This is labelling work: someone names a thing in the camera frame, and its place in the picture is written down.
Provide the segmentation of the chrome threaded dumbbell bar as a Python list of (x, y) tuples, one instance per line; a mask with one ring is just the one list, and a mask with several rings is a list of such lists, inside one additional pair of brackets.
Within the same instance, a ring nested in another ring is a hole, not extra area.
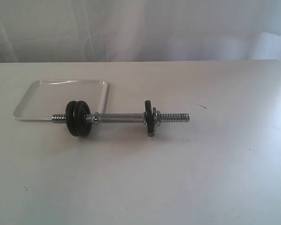
[[(146, 125), (145, 112), (143, 113), (95, 113), (86, 117), (90, 124), (99, 123), (141, 123)], [(187, 123), (190, 121), (188, 113), (160, 113), (161, 123)], [(65, 114), (54, 114), (52, 123), (66, 123)]]

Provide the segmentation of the chrome spin-lock collar nut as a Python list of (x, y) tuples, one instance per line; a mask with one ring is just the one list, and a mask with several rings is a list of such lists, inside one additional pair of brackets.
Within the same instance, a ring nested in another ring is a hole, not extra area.
[(153, 107), (152, 114), (153, 114), (153, 122), (154, 122), (154, 131), (156, 131), (157, 127), (159, 127), (161, 124), (160, 111), (157, 110), (155, 107)]

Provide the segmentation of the black weight plate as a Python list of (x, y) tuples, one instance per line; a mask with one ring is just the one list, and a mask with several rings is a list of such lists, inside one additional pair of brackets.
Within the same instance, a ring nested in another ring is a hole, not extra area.
[(66, 124), (70, 134), (72, 136), (78, 137), (79, 134), (74, 127), (74, 106), (76, 103), (76, 101), (70, 101), (66, 106)]
[(145, 117), (146, 117), (148, 136), (153, 137), (155, 135), (154, 117), (152, 113), (152, 106), (150, 100), (145, 101), (145, 115), (146, 115)]
[(73, 124), (78, 137), (88, 136), (91, 131), (91, 124), (86, 117), (90, 114), (89, 106), (84, 101), (77, 101), (73, 109)]

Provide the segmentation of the white rectangular tray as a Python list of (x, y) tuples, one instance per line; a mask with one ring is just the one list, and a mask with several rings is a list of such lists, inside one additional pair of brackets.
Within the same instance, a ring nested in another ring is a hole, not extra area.
[(21, 121), (48, 121), (64, 114), (70, 101), (85, 101), (92, 113), (104, 113), (110, 84), (104, 80), (38, 80), (33, 82), (13, 112)]

